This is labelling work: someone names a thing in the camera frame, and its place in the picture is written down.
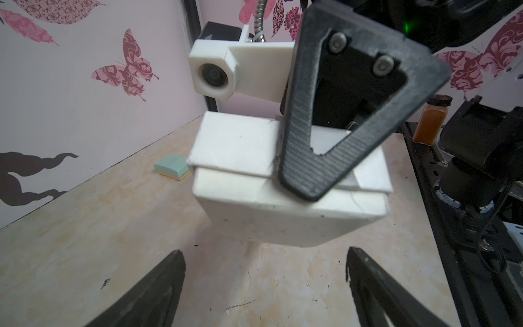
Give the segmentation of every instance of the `white cardboard box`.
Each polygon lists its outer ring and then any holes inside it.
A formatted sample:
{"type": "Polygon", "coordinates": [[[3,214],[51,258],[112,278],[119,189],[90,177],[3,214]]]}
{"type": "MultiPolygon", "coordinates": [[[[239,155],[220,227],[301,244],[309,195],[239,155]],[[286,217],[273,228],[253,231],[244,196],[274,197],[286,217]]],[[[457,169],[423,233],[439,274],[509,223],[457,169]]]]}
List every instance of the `white cardboard box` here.
{"type": "MultiPolygon", "coordinates": [[[[316,246],[389,213],[392,192],[381,147],[317,202],[280,185],[275,174],[280,122],[207,112],[187,159],[192,192],[226,235],[257,242],[316,246]]],[[[311,148],[324,153],[345,130],[313,126],[311,148]]]]}

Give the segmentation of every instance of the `marble-patterned tabletop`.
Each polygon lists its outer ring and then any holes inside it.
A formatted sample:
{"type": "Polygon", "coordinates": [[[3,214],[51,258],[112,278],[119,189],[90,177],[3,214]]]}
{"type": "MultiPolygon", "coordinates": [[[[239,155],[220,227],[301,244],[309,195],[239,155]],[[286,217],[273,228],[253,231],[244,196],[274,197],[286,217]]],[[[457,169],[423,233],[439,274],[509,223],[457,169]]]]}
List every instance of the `marble-patterned tabletop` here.
{"type": "Polygon", "coordinates": [[[154,172],[165,155],[189,154],[200,122],[0,231],[0,325],[82,327],[180,249],[187,270],[173,326],[358,326],[345,282],[350,246],[460,325],[402,135],[383,144],[390,215],[301,249],[218,234],[191,195],[192,176],[177,182],[154,172]]]}

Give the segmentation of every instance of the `camera lens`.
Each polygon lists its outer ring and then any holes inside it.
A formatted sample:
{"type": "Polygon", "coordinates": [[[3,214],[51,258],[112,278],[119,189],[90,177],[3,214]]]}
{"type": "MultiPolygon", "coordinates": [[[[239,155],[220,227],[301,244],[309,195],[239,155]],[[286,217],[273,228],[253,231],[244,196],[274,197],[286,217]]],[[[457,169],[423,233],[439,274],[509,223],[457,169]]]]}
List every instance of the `camera lens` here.
{"type": "Polygon", "coordinates": [[[203,65],[201,74],[205,82],[214,87],[223,86],[227,82],[227,74],[223,69],[213,64],[203,65]]]}

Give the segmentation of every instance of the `wall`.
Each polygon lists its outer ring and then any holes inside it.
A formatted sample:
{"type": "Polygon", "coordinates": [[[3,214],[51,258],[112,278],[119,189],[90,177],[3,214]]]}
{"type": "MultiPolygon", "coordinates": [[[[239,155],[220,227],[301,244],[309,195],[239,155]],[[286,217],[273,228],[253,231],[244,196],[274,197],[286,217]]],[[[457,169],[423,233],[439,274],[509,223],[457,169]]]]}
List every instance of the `wall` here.
{"type": "Polygon", "coordinates": [[[178,1],[101,1],[0,3],[0,228],[205,111],[178,1]]]}

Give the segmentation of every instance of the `green sponge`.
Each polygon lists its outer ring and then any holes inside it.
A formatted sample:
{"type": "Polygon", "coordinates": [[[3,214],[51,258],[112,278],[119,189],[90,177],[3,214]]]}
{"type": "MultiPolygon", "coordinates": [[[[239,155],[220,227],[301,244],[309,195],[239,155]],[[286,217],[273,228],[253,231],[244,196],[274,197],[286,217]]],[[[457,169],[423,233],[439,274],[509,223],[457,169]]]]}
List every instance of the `green sponge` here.
{"type": "Polygon", "coordinates": [[[185,157],[177,154],[170,154],[154,164],[154,169],[162,175],[182,180],[189,175],[189,167],[185,163],[185,157]]]}

